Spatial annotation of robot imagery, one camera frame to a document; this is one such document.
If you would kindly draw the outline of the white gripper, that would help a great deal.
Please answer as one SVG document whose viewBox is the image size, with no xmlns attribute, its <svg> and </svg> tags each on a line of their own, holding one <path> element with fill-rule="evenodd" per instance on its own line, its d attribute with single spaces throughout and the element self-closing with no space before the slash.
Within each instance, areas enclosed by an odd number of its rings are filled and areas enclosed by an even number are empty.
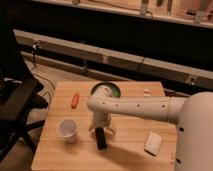
<svg viewBox="0 0 213 171">
<path fill-rule="evenodd" d="M 105 130 L 113 135 L 116 134 L 116 129 L 110 126 L 111 116 L 109 113 L 94 112 L 93 120 L 89 124 L 89 131 L 94 130 L 96 127 L 106 127 Z"/>
</svg>

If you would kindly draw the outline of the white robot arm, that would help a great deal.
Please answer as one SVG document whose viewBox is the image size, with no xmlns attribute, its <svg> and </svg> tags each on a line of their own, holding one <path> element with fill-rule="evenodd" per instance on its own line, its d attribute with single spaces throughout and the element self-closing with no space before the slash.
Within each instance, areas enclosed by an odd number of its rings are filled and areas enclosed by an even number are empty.
<svg viewBox="0 0 213 171">
<path fill-rule="evenodd" d="M 115 98 L 107 86 L 89 97 L 93 123 L 104 127 L 110 113 L 169 122 L 177 126 L 175 171 L 213 171 L 213 92 L 188 98 Z"/>
</svg>

